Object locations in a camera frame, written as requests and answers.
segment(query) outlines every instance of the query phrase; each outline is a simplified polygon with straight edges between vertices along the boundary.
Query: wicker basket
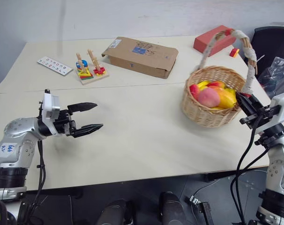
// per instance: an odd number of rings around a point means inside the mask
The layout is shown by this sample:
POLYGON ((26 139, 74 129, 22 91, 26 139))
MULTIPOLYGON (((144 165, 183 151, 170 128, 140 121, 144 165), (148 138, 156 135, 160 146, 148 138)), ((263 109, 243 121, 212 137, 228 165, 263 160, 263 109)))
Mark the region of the wicker basket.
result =
MULTIPOLYGON (((213 38, 215 38, 216 41, 223 37, 226 32, 232 31, 234 30, 222 31, 216 34, 213 38)), ((241 41, 243 42, 244 47, 252 48, 248 38, 243 38, 241 41)), ((181 107, 184 114, 197 124, 208 128, 217 128, 229 123, 235 117, 235 115, 240 111, 239 105, 236 104, 233 108, 223 110, 210 109, 201 105, 192 96, 189 87, 192 84, 198 84, 201 81, 223 81, 227 87, 235 89, 236 91, 241 91, 245 84, 245 79, 234 70, 225 67, 210 66, 203 68, 205 60, 213 47, 214 41, 211 41, 211 43, 212 45, 208 46, 203 54, 199 69, 194 71, 186 81, 181 107)), ((254 63, 250 60, 250 64, 254 65, 254 68, 256 68, 256 62, 254 63)))

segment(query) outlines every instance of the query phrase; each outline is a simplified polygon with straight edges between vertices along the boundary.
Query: basket handle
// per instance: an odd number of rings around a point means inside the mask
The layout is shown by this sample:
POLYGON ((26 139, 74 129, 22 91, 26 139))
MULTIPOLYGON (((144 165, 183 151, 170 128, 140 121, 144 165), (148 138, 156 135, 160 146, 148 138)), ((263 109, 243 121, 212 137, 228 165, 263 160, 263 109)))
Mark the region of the basket handle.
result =
POLYGON ((250 44, 249 37, 246 36, 246 34, 244 34, 240 30, 227 29, 227 30, 224 30, 224 31, 221 31, 215 34, 203 52, 202 60, 199 64, 198 69, 202 69, 204 67, 204 64, 209 54, 211 53, 215 42, 224 38, 224 36, 228 36, 228 35, 232 35, 242 41, 244 54, 248 58, 248 73, 247 73, 247 79, 246 79, 245 85, 243 86, 241 92, 251 95, 252 94, 251 84, 255 78, 255 74, 258 73, 257 65, 256 65, 257 59, 256 59, 255 51, 250 44))

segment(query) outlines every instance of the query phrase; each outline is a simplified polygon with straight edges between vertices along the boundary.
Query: wooden base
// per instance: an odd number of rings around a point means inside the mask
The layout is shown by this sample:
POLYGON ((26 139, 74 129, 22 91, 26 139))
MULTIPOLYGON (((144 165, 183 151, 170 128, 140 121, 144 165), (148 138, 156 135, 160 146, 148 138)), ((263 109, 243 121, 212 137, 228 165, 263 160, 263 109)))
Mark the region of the wooden base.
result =
POLYGON ((95 66, 93 65, 93 64, 88 64, 88 67, 89 67, 89 71, 90 71, 90 73, 92 73, 93 74, 93 78, 90 78, 90 79, 87 79, 87 80, 82 80, 80 77, 79 77, 79 72, 78 72, 78 70, 77 70, 77 68, 76 68, 76 72, 77 72, 77 76, 78 76, 78 79, 80 79, 80 81, 82 82, 82 85, 86 85, 86 84, 88 84, 88 83, 92 83, 92 82, 95 82, 95 81, 99 81, 99 80, 101 80, 101 79, 104 79, 104 78, 106 78, 106 77, 108 77, 109 76, 109 73, 108 73, 108 71, 107 70, 105 70, 105 74, 103 74, 103 75, 101 75, 101 76, 96 76, 96 74, 94 73, 94 68, 95 68, 95 66))

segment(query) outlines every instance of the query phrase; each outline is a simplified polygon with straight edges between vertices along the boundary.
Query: blue sticker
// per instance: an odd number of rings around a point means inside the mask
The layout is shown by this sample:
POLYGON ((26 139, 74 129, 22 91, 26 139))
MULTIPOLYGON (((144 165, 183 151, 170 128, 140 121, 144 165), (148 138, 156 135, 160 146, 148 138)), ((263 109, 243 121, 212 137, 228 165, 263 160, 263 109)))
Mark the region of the blue sticker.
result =
POLYGON ((135 53, 139 53, 141 55, 144 55, 146 53, 146 49, 144 48, 139 48, 139 47, 135 47, 132 52, 135 52, 135 53))

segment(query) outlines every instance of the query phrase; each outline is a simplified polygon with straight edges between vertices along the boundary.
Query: plastic bag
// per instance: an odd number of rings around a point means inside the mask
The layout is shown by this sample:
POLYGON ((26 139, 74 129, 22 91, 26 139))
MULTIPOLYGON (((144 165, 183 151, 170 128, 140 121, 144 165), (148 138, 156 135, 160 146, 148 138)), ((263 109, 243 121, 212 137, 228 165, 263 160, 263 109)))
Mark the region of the plastic bag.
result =
POLYGON ((258 77, 269 98, 284 93, 284 59, 275 57, 271 66, 258 77))

